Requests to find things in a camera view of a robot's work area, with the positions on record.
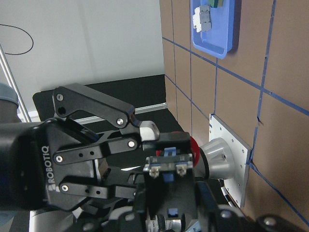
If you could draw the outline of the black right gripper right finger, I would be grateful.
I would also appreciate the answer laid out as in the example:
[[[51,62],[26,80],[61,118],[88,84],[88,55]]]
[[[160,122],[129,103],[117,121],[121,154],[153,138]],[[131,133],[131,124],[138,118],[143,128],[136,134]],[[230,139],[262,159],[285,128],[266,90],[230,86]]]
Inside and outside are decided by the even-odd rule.
[[[218,205],[208,184],[198,181],[195,187],[198,222],[202,232],[229,232],[232,211]]]

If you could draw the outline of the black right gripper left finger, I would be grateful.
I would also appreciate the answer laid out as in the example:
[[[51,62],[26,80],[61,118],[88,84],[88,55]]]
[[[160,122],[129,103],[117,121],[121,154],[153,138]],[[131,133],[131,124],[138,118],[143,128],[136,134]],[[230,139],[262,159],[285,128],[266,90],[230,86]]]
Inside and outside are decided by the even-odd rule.
[[[133,225],[138,232],[149,232],[155,218],[154,202],[145,183],[137,184],[133,203]]]

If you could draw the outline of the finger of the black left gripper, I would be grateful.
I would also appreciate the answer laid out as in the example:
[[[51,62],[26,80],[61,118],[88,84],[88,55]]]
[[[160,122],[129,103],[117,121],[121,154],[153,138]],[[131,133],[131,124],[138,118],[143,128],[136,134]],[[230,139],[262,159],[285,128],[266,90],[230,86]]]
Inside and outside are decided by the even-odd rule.
[[[189,133],[183,131],[161,133],[153,121],[141,122],[140,138],[143,151],[163,151],[165,148],[175,147],[182,152],[191,152]]]
[[[144,173],[141,166],[123,170],[111,166],[103,180],[103,186],[110,191],[109,196],[116,198],[134,199],[138,184],[144,183]]]

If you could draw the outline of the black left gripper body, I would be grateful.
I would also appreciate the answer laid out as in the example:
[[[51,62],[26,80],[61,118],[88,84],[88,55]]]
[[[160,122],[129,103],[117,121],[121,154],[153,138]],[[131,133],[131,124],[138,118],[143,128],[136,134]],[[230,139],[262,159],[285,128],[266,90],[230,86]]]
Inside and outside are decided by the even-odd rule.
[[[89,199],[108,199],[99,168],[111,155],[140,147],[137,129],[90,131],[98,116],[0,125],[0,208],[2,211],[56,208],[72,211]]]

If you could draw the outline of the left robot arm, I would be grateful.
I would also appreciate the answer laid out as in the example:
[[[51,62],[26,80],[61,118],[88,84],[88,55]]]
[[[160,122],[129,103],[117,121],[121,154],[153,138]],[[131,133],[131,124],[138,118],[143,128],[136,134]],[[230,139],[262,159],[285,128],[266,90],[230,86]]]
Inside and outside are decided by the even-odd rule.
[[[232,232],[186,132],[160,133],[132,105],[80,84],[53,93],[56,116],[0,126],[1,210],[81,208],[68,232]]]

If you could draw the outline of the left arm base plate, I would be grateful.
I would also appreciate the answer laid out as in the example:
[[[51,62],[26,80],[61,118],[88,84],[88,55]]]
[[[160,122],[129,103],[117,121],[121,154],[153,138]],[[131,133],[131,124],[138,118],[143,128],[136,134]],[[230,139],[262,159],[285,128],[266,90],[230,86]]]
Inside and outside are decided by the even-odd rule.
[[[239,208],[244,207],[251,147],[215,114],[210,115],[208,145],[211,147],[205,154],[210,178],[223,180],[232,200]]]

